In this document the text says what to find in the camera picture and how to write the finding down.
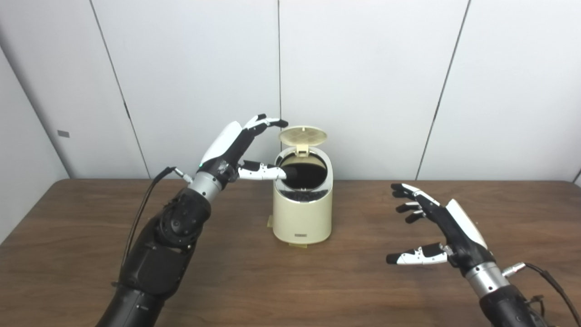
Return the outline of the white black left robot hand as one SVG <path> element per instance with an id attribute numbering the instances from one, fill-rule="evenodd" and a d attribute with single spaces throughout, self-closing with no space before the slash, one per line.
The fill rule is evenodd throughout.
<path id="1" fill-rule="evenodd" d="M 227 124 L 202 157 L 197 173 L 206 173 L 222 188 L 239 179 L 293 180 L 298 178 L 294 167 L 283 168 L 241 158 L 257 136 L 267 128 L 286 128 L 288 122 L 258 114 L 245 124 L 237 121 Z"/>

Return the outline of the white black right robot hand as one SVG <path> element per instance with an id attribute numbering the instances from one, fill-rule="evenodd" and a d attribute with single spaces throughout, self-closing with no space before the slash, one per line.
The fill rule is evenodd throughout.
<path id="1" fill-rule="evenodd" d="M 446 242 L 388 254 L 388 264 L 429 265 L 449 262 L 462 275 L 466 275 L 477 265 L 496 262 L 479 230 L 455 199 L 443 206 L 423 190 L 405 183 L 393 183 L 391 189 L 394 198 L 409 199 L 409 202 L 396 208 L 397 213 L 411 212 L 405 218 L 406 223 L 412 224 L 425 218 L 438 226 Z"/>

